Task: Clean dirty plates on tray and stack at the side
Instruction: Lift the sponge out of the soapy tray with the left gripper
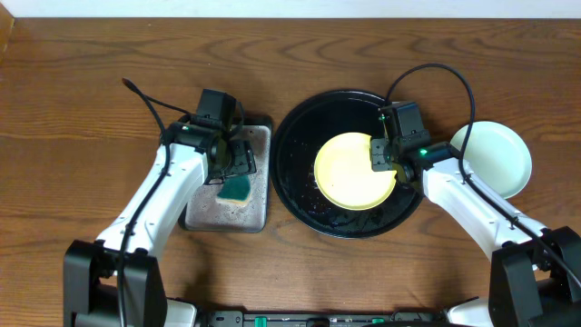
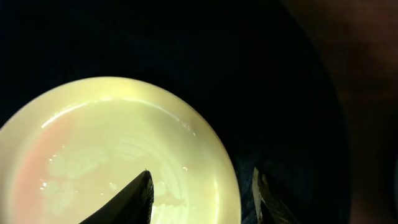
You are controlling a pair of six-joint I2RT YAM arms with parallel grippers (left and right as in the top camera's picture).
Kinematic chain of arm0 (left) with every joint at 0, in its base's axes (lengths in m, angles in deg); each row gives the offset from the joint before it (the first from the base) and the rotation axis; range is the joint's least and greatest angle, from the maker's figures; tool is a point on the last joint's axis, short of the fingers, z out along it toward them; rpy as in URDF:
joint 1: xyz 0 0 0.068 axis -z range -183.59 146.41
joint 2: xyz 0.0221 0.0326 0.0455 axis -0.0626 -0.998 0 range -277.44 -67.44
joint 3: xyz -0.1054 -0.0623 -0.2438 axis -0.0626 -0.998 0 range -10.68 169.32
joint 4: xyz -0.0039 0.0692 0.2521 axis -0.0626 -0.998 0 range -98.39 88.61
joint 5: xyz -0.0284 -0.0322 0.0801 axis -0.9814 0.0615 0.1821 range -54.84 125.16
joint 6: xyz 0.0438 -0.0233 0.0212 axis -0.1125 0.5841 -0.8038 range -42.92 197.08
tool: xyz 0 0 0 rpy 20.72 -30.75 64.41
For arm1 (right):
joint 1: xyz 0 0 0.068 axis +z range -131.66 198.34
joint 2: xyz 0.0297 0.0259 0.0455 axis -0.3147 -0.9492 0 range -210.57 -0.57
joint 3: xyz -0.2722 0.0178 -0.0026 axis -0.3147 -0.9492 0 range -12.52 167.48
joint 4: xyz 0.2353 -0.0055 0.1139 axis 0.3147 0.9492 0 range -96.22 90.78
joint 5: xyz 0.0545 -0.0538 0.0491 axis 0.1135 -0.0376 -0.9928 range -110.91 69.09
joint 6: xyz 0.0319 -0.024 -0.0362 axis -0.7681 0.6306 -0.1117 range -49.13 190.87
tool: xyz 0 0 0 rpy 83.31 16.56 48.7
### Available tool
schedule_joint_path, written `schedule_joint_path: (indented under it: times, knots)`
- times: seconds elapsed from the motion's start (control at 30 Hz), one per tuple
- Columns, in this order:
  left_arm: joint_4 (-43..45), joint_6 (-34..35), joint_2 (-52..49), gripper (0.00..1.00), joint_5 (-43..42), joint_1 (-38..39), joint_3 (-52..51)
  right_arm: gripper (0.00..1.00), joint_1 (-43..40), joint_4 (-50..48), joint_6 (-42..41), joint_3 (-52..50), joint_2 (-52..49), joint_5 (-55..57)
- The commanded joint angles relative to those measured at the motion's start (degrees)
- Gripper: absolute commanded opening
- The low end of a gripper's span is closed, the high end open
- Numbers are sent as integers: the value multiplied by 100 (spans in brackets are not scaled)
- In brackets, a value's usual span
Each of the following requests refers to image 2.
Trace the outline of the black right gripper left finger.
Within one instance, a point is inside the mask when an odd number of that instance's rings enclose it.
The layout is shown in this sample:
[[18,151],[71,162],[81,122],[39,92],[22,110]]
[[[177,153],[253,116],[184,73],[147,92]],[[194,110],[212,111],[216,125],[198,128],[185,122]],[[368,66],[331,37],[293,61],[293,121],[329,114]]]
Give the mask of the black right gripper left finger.
[[145,170],[80,224],[149,224],[153,203],[154,184]]

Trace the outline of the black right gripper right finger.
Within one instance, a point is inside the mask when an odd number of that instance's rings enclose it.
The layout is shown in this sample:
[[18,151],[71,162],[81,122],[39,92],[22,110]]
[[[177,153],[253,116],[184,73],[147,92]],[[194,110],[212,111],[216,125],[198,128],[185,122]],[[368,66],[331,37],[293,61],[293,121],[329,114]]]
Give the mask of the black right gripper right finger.
[[258,224],[300,224],[282,199],[270,188],[267,178],[254,168],[252,193]]

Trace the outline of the yellow round plate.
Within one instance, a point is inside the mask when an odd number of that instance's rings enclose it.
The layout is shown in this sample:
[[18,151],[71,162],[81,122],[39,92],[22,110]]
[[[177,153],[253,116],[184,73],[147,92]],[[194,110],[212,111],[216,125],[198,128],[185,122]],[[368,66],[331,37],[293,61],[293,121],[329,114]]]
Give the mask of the yellow round plate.
[[87,78],[32,100],[1,128],[1,222],[80,223],[141,172],[152,223],[239,223],[236,174],[190,105],[139,80]]

